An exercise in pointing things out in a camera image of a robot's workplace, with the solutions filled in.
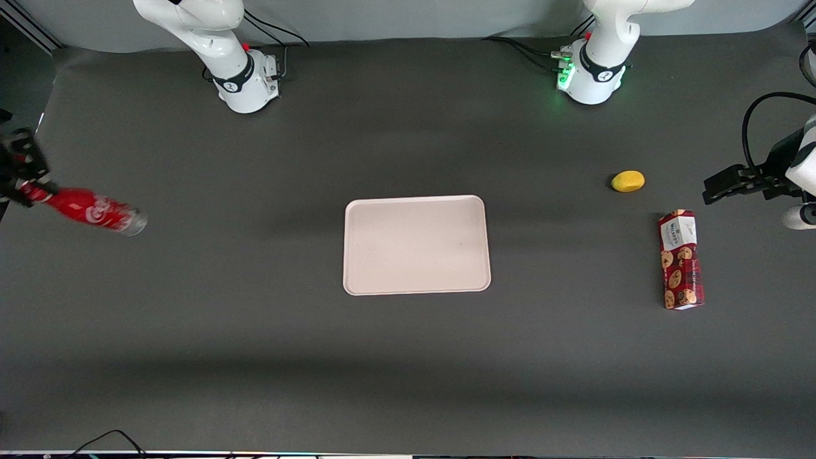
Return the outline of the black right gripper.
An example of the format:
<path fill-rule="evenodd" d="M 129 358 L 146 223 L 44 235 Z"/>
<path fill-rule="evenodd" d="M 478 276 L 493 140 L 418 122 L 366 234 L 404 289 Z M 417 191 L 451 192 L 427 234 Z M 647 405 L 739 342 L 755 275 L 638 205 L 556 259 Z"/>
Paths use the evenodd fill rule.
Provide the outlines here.
<path fill-rule="evenodd" d="M 50 173 L 47 159 L 41 151 L 34 131 L 29 128 L 9 130 L 2 127 L 1 136 L 1 198 L 2 204 L 16 203 L 32 207 L 44 203 L 59 192 L 54 184 L 20 184 L 17 179 L 40 180 Z"/>

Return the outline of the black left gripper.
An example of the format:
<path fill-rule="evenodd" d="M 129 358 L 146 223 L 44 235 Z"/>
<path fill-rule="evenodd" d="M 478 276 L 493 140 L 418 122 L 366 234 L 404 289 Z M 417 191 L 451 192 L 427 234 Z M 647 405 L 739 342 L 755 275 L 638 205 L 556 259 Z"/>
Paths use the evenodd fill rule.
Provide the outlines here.
<path fill-rule="evenodd" d="M 765 200 L 774 200 L 781 196 L 792 198 L 806 198 L 806 192 L 792 181 L 787 179 L 786 171 L 792 166 L 794 157 L 798 154 L 804 130 L 799 129 L 770 149 L 767 160 L 759 166 L 771 186 L 763 190 L 763 183 L 754 168 L 742 164 L 728 166 L 720 172 L 720 177 L 709 177 L 703 181 L 703 203 L 711 205 L 726 197 L 735 195 L 755 194 L 763 191 Z"/>

